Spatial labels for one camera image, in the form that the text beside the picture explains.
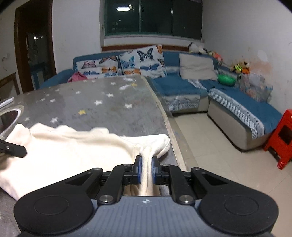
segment metal screw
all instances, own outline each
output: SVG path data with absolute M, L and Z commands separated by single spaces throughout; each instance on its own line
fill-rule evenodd
M 102 195 L 100 196 L 99 200 L 102 201 L 103 203 L 109 203 L 113 200 L 114 198 L 110 195 Z
M 182 195 L 182 196 L 179 197 L 179 200 L 180 200 L 181 202 L 183 202 L 183 203 L 190 203 L 190 202 L 192 202 L 194 199 L 193 199 L 193 197 L 190 196 L 190 195 Z

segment beige floor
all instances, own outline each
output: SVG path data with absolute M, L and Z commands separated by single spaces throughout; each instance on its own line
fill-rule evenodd
M 283 169 L 262 149 L 241 153 L 227 140 L 207 114 L 188 114 L 175 118 L 196 161 L 196 166 L 248 187 L 269 194 L 280 210 L 272 233 L 276 237 L 292 236 L 292 163 Z

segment beige pillow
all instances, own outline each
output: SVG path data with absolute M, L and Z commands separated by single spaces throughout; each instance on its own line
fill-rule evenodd
M 213 60 L 191 54 L 180 53 L 180 76 L 190 80 L 217 80 Z

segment cream cloth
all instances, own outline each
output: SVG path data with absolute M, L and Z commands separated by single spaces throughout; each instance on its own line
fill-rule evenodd
M 0 157 L 0 187 L 14 199 L 86 170 L 100 167 L 111 171 L 114 166 L 133 164 L 142 156 L 141 184 L 126 186 L 128 195 L 152 196 L 151 158 L 165 154 L 170 147 L 167 135 L 119 137 L 106 128 L 77 132 L 61 125 L 57 128 L 37 123 L 30 129 L 17 124 L 6 139 L 27 150 L 24 158 Z

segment doorway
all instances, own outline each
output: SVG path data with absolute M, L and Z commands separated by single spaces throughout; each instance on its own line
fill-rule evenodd
M 53 0 L 30 0 L 15 10 L 15 56 L 23 93 L 56 75 L 52 5 Z

